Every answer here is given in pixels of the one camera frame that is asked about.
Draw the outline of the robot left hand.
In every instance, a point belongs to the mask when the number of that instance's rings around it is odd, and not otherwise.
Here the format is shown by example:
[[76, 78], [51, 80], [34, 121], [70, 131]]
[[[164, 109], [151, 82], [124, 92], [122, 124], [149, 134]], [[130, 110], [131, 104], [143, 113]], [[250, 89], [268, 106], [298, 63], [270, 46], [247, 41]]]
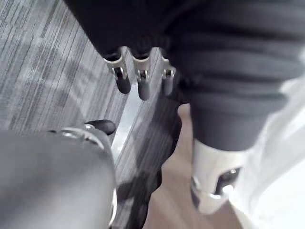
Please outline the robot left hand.
[[193, 204], [213, 214], [235, 189], [245, 158], [305, 73], [302, 0], [68, 0], [114, 69], [158, 47], [179, 75], [193, 124]]

